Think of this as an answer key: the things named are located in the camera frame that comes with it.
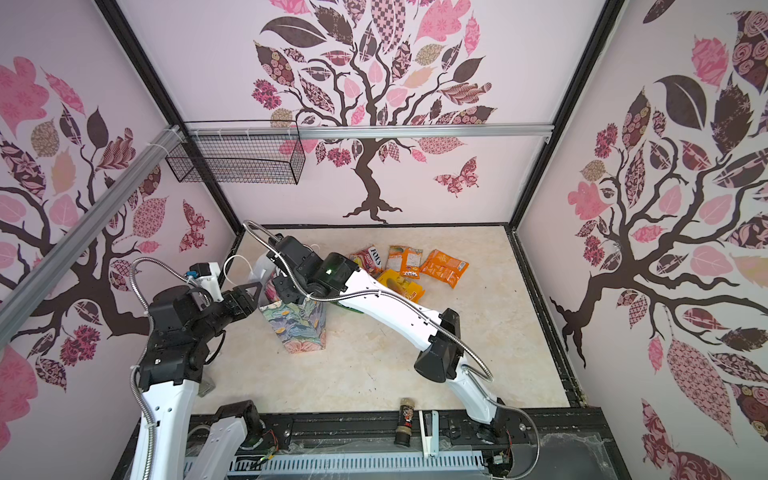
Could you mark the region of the floral paper gift bag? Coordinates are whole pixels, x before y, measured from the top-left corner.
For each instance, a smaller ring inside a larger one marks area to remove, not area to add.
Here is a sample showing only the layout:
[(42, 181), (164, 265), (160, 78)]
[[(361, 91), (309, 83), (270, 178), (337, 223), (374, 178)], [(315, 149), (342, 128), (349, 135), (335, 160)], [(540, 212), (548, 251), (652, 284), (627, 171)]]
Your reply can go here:
[[(228, 277), (231, 263), (239, 259), (247, 264), (247, 280), (240, 282)], [(262, 286), (258, 299), (259, 312), (264, 317), (285, 350), (290, 354), (320, 351), (326, 348), (326, 308), (322, 303), (300, 299), (299, 303), (283, 301), (277, 290), (277, 281), (285, 280), (266, 255), (254, 262), (240, 254), (231, 254), (223, 263), (225, 280), (233, 285), (257, 282)]]

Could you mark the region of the yellow snack packet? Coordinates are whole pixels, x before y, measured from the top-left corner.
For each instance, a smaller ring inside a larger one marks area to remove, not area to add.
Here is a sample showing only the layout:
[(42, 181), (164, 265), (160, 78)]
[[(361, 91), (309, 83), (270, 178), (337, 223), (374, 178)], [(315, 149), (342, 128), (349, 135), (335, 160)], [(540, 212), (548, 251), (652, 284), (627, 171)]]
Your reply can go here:
[(391, 269), (382, 272), (377, 281), (414, 303), (418, 303), (426, 292), (418, 283)]

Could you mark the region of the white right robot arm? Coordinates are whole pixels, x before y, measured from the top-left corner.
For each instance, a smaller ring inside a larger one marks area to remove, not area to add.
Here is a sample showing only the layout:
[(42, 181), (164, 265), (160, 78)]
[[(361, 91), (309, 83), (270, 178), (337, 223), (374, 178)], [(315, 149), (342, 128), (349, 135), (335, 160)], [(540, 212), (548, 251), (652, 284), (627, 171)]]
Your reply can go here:
[(538, 428), (523, 410), (504, 404), (486, 385), (493, 381), (487, 365), (462, 339), (459, 314), (423, 307), (382, 285), (348, 257), (332, 252), (321, 257), (292, 236), (270, 232), (246, 220), (245, 232), (264, 246), (278, 274), (274, 285), (281, 300), (334, 303), (356, 310), (389, 327), (417, 350), (414, 370), (426, 380), (445, 384), (461, 401), (468, 417), (511, 438), (509, 423), (540, 443)]

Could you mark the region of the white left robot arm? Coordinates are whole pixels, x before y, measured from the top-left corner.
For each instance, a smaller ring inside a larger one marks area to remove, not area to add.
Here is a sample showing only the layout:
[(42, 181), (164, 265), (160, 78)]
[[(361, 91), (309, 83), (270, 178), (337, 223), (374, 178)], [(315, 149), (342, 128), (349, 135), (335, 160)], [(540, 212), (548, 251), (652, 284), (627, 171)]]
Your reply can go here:
[(258, 308), (258, 282), (224, 291), (215, 262), (197, 263), (174, 276), (180, 285), (147, 300), (137, 281), (143, 258), (129, 267), (129, 285), (142, 304), (150, 335), (131, 371), (130, 387), (141, 421), (130, 476), (133, 479), (224, 479), (246, 441), (259, 440), (263, 422), (250, 400), (220, 407), (190, 468), (185, 466), (194, 402), (205, 368), (215, 359), (212, 339)]

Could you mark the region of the yellow-pink Fox's candy packet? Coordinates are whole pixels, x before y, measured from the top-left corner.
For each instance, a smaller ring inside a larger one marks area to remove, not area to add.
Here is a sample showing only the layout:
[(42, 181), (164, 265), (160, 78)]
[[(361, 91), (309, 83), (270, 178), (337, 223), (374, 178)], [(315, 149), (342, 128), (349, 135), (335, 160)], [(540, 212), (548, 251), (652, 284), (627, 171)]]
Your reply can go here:
[(382, 258), (375, 245), (370, 245), (351, 253), (348, 258), (365, 270), (371, 277), (377, 278), (383, 272)]

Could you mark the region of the small orange snack packet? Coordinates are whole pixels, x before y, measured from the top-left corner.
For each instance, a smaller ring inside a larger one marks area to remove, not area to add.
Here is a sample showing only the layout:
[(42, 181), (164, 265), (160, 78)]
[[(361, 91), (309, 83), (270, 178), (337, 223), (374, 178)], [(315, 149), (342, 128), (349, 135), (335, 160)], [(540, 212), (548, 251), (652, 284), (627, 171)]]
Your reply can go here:
[(422, 256), (422, 249), (405, 245), (391, 245), (386, 268), (395, 271), (402, 277), (418, 279), (421, 276)]

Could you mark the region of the brown cylindrical bottle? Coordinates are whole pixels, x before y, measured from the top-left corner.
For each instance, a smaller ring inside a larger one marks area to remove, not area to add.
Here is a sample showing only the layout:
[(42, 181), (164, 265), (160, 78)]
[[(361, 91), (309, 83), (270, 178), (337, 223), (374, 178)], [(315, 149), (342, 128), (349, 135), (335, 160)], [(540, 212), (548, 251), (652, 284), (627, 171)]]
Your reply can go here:
[(394, 444), (408, 448), (411, 444), (415, 402), (411, 398), (402, 398), (398, 410)]

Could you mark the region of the aluminium rail back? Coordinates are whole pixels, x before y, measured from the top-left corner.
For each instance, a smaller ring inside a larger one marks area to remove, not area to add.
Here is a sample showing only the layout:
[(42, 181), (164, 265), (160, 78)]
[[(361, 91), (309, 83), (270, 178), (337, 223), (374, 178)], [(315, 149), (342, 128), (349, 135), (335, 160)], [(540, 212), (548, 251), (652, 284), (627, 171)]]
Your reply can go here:
[(193, 137), (281, 136), (296, 140), (384, 139), (437, 137), (543, 137), (550, 138), (554, 126), (541, 123), (478, 124), (478, 125), (407, 125), (407, 126), (320, 126), (320, 127), (224, 127), (197, 128), (187, 126)]

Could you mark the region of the aluminium rail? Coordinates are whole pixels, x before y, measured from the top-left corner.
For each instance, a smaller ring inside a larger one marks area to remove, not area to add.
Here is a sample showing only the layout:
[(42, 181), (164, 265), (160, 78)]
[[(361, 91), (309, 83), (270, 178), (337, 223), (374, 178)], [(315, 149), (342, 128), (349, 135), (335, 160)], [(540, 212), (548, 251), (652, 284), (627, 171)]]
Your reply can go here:
[(281, 136), (296, 140), (384, 139), (437, 137), (543, 137), (550, 138), (554, 126), (541, 123), (478, 124), (478, 125), (407, 125), (407, 126), (320, 126), (320, 127), (224, 127), (197, 128), (187, 126), (193, 137)]
[(88, 209), (38, 267), (31, 270), (21, 284), (4, 300), (1, 308), (1, 345), (32, 316), (46, 295), (70, 270), (89, 244), (106, 227), (108, 221), (128, 200), (139, 184), (183, 140), (179, 126), (167, 126), (142, 151), (115, 184)]

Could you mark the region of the aluminium rail left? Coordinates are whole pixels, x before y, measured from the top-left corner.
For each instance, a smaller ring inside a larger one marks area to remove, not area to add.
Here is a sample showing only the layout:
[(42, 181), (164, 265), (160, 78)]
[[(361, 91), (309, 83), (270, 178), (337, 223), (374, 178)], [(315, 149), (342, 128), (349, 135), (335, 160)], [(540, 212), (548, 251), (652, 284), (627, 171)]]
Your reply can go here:
[(106, 227), (108, 221), (128, 200), (139, 184), (183, 140), (179, 126), (167, 126), (142, 151), (115, 184), (88, 209), (38, 267), (31, 270), (21, 284), (4, 300), (1, 308), (1, 345), (32, 316), (46, 295), (70, 270), (89, 244)]

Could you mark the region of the white clip bracket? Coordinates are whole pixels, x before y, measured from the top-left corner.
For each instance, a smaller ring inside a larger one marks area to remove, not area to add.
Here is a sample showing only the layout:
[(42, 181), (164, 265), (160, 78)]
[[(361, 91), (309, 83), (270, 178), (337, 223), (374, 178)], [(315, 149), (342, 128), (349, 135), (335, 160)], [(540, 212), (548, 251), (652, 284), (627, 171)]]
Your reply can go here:
[(426, 459), (436, 458), (439, 455), (439, 412), (431, 410), (418, 412), (419, 429), (423, 456)]

